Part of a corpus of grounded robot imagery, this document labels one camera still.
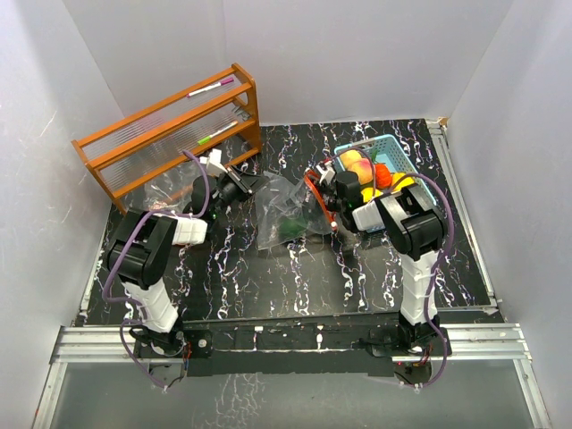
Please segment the yellow fake lemon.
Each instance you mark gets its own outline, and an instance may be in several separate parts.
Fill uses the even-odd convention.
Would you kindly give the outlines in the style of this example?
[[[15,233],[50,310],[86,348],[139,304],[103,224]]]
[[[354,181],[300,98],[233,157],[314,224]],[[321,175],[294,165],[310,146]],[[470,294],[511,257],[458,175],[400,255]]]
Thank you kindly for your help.
[[[361,190],[361,195],[365,204],[367,204],[373,198],[380,197],[382,194],[383,191],[378,188],[367,187]]]

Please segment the fake peach apple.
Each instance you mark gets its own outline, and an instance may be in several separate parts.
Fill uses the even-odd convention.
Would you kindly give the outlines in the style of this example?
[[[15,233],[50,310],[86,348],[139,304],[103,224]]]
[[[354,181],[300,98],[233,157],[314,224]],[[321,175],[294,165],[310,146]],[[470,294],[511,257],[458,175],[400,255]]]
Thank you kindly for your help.
[[[360,160],[362,155],[355,149],[351,149],[340,154],[339,159],[344,168],[349,169],[355,162]]]

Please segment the fake pink peach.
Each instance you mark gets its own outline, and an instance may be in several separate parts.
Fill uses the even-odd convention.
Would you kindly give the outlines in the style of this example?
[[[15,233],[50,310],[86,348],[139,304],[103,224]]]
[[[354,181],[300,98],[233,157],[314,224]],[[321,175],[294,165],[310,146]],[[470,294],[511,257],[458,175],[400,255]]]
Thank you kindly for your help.
[[[358,159],[349,167],[349,170],[357,175],[361,185],[367,185],[367,183],[371,183],[374,179],[374,168],[366,158]]]

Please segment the clear zip bag with fruit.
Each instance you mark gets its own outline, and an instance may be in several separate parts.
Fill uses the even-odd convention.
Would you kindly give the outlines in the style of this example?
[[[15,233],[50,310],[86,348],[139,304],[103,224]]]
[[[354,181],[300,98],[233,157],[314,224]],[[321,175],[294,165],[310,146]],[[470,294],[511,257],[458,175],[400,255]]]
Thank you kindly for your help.
[[[325,211],[324,202],[312,183],[317,175],[307,171],[302,179],[293,183],[273,172],[264,172],[266,185],[255,194],[257,217],[257,248],[268,250],[293,240],[282,240],[278,228],[285,218],[307,225],[307,235],[329,235],[339,230],[335,216]]]

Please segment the fake green fruit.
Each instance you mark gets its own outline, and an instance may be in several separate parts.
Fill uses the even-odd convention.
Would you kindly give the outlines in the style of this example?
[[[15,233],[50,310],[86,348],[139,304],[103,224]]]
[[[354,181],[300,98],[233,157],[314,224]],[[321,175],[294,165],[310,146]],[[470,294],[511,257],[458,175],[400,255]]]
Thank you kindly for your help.
[[[303,236],[306,231],[307,225],[305,223],[298,223],[290,218],[285,218],[278,228],[282,240],[295,240]]]

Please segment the clear zip bag with peppers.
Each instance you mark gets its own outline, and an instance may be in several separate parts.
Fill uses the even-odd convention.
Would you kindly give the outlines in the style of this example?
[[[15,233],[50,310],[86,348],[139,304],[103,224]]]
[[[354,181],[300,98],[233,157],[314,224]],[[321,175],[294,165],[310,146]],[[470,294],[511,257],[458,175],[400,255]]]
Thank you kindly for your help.
[[[193,181],[200,177],[191,163],[180,164],[144,185],[143,207],[181,213],[190,201]]]

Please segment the yellow fake bell pepper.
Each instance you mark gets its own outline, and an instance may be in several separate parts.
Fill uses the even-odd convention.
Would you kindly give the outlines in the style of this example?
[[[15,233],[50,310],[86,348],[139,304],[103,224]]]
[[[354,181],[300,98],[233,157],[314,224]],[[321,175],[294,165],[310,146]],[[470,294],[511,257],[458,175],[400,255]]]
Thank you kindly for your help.
[[[399,191],[404,187],[414,185],[416,183],[414,178],[408,177],[404,172],[395,172],[391,177],[391,187],[394,191]]]

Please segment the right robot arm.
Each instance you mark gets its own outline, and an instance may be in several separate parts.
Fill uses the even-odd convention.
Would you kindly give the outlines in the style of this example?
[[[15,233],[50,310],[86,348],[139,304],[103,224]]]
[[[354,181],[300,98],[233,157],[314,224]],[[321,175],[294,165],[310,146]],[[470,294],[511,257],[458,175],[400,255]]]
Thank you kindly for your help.
[[[414,182],[407,184],[408,179]],[[434,338],[447,340],[440,329],[434,288],[438,264],[452,244],[454,224],[448,204],[443,204],[448,211],[443,214],[418,179],[444,197],[434,182],[418,173],[404,174],[366,202],[354,172],[337,172],[330,180],[308,172],[304,178],[332,229],[338,228],[338,215],[348,231],[383,230],[400,255],[402,301],[397,319],[371,329],[359,341],[375,357],[406,352],[426,358]]]

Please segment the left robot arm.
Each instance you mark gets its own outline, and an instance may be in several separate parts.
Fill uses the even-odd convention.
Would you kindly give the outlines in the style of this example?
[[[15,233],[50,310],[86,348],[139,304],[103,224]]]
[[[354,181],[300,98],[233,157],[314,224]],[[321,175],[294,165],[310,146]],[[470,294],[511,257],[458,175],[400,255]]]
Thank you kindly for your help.
[[[105,298],[113,299],[111,285],[119,279],[129,293],[127,301],[141,312],[141,320],[130,329],[135,339],[167,357],[182,351],[182,320],[164,285],[172,247],[202,244],[220,211],[250,199],[267,182],[264,175],[228,167],[196,178],[181,214],[137,208],[126,212],[105,251]]]

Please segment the green marker pen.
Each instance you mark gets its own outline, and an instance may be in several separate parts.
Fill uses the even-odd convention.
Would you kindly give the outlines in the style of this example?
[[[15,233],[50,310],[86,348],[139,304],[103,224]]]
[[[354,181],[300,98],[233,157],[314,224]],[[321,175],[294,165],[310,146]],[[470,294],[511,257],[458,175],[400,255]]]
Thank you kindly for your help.
[[[198,144],[199,144],[200,146],[205,145],[205,144],[206,144],[207,142],[209,142],[210,140],[212,140],[212,139],[218,137],[219,135],[225,133],[225,132],[228,131],[228,130],[231,130],[234,126],[236,126],[236,125],[238,125],[238,124],[239,124],[238,121],[233,121],[233,122],[231,122],[231,123],[229,123],[229,124],[223,126],[220,130],[216,130],[216,131],[214,131],[213,133],[211,133],[211,134],[209,134],[209,135],[203,137],[202,139],[200,139],[200,140],[198,141]]]

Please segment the blue plastic basket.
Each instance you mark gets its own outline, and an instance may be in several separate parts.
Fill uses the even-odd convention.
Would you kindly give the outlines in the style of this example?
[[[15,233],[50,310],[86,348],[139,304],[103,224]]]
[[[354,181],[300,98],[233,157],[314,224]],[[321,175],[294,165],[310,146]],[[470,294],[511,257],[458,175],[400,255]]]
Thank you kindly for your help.
[[[336,147],[334,149],[334,154],[338,155],[346,149],[356,150],[356,148],[363,150],[375,163],[385,164],[391,173],[418,173],[416,167],[409,160],[409,157],[406,155],[400,143],[391,134],[376,136],[371,139],[365,139]],[[346,170],[339,157],[334,161],[334,168],[336,172]],[[433,204],[437,205],[437,201],[433,195],[433,192],[430,190],[430,188],[427,187],[427,184],[417,178],[414,178],[414,180],[424,190],[424,193],[430,198]],[[358,221],[355,221],[359,231],[374,232],[384,229],[383,221],[380,215],[374,215],[374,220],[372,222],[369,222],[368,219],[369,218],[366,219],[365,227]]]

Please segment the wooden shelf rack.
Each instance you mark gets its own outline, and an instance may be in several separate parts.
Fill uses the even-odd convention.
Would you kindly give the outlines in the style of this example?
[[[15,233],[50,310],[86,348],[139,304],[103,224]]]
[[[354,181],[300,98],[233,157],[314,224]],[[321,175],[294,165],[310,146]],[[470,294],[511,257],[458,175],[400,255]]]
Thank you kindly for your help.
[[[234,82],[194,97],[191,91],[232,76]],[[200,146],[203,137],[238,121]],[[261,127],[254,78],[238,63],[71,144],[82,163],[124,214],[124,199],[158,175],[237,137],[248,149],[228,160],[238,165],[261,153]]]

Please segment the pink marker pen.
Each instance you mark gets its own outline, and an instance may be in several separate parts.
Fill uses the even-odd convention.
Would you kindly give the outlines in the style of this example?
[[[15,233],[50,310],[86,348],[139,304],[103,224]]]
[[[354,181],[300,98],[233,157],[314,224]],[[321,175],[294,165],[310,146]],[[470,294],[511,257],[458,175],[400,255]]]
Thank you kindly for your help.
[[[216,83],[213,83],[211,85],[208,85],[208,86],[205,86],[203,88],[191,91],[187,94],[187,97],[194,97],[194,96],[197,96],[199,94],[206,93],[207,91],[229,85],[233,82],[234,82],[234,78],[232,76],[230,76],[230,77],[227,77],[225,79],[219,80]]]

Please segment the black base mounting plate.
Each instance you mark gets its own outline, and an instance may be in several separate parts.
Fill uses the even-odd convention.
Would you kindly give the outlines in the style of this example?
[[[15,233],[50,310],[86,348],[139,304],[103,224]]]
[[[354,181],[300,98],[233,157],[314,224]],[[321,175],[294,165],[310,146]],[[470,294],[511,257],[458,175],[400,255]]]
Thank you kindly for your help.
[[[431,360],[451,353],[438,318],[412,325],[397,312],[177,322],[169,333],[137,325],[129,334],[137,357],[177,359],[188,377],[365,373],[425,383]]]

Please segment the aluminium frame rail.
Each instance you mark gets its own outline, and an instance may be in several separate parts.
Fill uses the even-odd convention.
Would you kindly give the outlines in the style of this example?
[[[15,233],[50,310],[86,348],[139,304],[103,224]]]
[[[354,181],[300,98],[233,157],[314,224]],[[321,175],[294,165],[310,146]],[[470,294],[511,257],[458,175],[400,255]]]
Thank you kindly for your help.
[[[444,328],[450,338],[451,361],[532,359],[519,324],[445,324]],[[127,363],[126,348],[134,344],[134,340],[121,343],[116,326],[64,327],[49,362]]]

